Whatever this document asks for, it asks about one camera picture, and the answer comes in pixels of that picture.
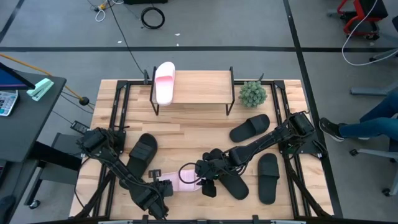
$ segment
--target black slide sandal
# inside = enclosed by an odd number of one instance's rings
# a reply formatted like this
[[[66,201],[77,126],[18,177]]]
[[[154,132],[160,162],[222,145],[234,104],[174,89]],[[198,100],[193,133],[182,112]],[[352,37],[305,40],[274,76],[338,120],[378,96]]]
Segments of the black slide sandal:
[[[213,149],[210,153],[204,153],[203,160],[219,159],[222,153],[223,151],[220,149]],[[219,181],[234,198],[243,200],[249,195],[249,188],[242,177],[237,175],[236,171],[232,171],[231,173],[236,175],[222,175]]]
[[[269,118],[265,114],[260,114],[247,119],[243,124],[231,130],[229,137],[233,142],[241,142],[258,134],[267,131]]]
[[[155,137],[151,134],[143,134],[129,154],[130,159],[127,163],[127,168],[131,174],[137,178],[141,178],[155,157],[156,152],[157,141]],[[120,180],[119,184],[122,188],[128,189]]]
[[[267,153],[259,159],[259,198],[266,205],[275,202],[276,184],[279,179],[278,160],[272,153]]]

